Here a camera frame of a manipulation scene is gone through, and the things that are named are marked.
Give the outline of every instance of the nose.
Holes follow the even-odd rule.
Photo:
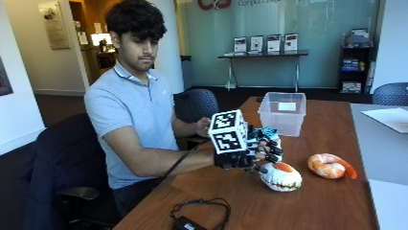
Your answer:
[[[148,39],[145,42],[144,42],[144,45],[142,45],[142,52],[145,54],[152,54],[152,41]]]

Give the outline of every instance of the power adapter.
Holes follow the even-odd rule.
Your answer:
[[[173,224],[173,230],[206,230],[206,228],[185,216],[181,216]]]

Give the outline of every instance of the polo shirt collar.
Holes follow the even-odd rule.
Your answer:
[[[141,82],[141,80],[133,76],[129,71],[124,68],[124,66],[121,65],[121,63],[118,62],[118,60],[116,61],[116,64],[113,66],[113,70],[117,74],[118,77],[137,83],[137,84],[141,84],[144,85],[144,83]],[[148,70],[148,79],[152,81],[152,80],[156,80],[157,81],[157,78],[154,78],[150,74],[149,74],[149,70]]]

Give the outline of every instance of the cabinet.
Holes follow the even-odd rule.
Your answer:
[[[363,93],[370,69],[371,47],[340,48],[339,91]]]

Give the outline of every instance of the plastic container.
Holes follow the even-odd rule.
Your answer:
[[[274,127],[283,136],[299,136],[306,115],[303,93],[266,93],[258,113],[263,127]]]

